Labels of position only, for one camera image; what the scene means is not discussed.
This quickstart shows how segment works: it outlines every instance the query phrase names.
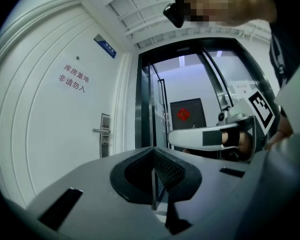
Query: black slot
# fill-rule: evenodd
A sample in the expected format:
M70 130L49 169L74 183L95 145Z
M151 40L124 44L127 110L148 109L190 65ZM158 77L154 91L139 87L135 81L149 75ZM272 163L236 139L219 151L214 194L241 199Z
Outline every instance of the black slot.
M82 194L80 190L69 188L41 215L39 221L55 231L58 230Z
M235 176L235 177L239 177L239 178L242 178L244 175L245 175L245 172L244 171L241 171L241 170L235 170L235 169L230 169L230 168L226 168L226 167L223 167L220 172L224 173L224 174L229 174L229 175L232 175L232 176Z

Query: person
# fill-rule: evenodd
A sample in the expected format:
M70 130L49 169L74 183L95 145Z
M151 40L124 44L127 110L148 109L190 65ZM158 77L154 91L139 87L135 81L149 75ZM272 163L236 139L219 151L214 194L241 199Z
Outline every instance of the person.
M216 22L235 27L252 20L264 20L271 29L270 61L279 86L283 88L300 65L300 0L176 0L176 11L186 21ZM252 150L251 138L237 131L234 139L244 155ZM276 134L268 141L266 149L293 134L283 110ZM226 145L229 132L222 133Z

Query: ceiling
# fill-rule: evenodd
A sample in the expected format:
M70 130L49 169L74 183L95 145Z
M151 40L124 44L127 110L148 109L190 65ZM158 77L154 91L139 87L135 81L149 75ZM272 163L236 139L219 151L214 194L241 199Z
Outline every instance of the ceiling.
M182 28L176 28L163 15L167 4L173 2L174 0L102 0L103 5L116 17L126 37L142 50L150 50L167 41L172 43L182 37L191 39L218 33L230 34L237 38L270 41L269 24L262 20L253 20L238 27L212 26L208 23L198 26L185 22Z

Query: door handle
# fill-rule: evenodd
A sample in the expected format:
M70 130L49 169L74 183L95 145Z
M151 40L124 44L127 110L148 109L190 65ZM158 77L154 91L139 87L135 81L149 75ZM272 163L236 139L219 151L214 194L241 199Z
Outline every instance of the door handle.
M110 130L101 130L101 129L92 129L93 133L99 133L99 134L110 134Z

